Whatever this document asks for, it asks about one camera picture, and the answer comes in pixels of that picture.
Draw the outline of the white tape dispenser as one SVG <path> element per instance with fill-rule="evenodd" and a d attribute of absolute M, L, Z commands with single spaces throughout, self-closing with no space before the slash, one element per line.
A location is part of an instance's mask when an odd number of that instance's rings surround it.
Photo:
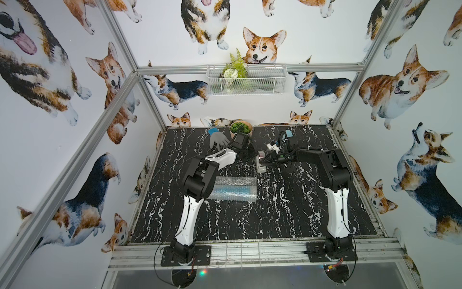
<path fill-rule="evenodd" d="M 267 167 L 262 164 L 262 160 L 265 158 L 265 153 L 263 151 L 258 152 L 258 156 L 256 157 L 256 170 L 257 173 L 265 173 L 267 171 Z"/>

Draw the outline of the clear bubble wrap sheet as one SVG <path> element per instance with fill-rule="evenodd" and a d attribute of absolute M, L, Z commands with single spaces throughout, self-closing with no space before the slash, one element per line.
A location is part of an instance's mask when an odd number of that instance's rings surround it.
<path fill-rule="evenodd" d="M 219 201 L 256 202 L 257 178 L 217 177 L 208 199 Z"/>

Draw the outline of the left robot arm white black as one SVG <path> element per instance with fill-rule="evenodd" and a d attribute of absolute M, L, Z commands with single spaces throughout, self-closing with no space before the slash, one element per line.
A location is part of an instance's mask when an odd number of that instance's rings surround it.
<path fill-rule="evenodd" d="M 237 160 L 250 160 L 257 156 L 248 134 L 237 132 L 230 143 L 216 128 L 209 131 L 211 142 L 220 150 L 204 157 L 194 157 L 181 182 L 184 194 L 178 232 L 170 243 L 173 259 L 179 264 L 190 264 L 197 255 L 195 249 L 196 224 L 203 203 L 211 198 L 219 201 L 257 201 L 257 179 L 255 177 L 220 177 L 219 171 Z"/>

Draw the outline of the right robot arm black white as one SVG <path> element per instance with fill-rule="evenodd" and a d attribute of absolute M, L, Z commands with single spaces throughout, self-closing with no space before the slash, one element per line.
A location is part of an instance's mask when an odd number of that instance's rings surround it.
<path fill-rule="evenodd" d="M 349 225 L 348 197 L 353 173 L 340 149 L 323 150 L 291 143 L 293 135 L 282 131 L 278 140 L 267 144 L 267 150 L 257 157 L 265 167 L 283 167 L 291 163 L 314 165 L 319 184 L 327 194 L 328 224 L 324 242 L 308 243 L 305 254 L 310 261 L 357 261 L 356 241 Z"/>

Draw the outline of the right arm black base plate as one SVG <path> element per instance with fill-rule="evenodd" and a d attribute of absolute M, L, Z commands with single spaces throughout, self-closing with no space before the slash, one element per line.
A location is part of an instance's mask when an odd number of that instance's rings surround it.
<path fill-rule="evenodd" d="M 351 242 L 345 244 L 332 244 L 327 241 L 306 243 L 306 250 L 304 251 L 310 262 L 338 262 L 343 261 L 357 261 L 358 257 L 356 250 Z"/>

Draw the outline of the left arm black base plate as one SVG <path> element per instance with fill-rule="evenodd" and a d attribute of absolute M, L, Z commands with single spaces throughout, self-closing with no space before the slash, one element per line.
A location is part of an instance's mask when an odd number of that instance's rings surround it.
<path fill-rule="evenodd" d="M 211 263 L 211 246 L 200 245 L 191 248 L 174 249 L 165 247 L 162 252 L 162 267 L 208 266 Z"/>

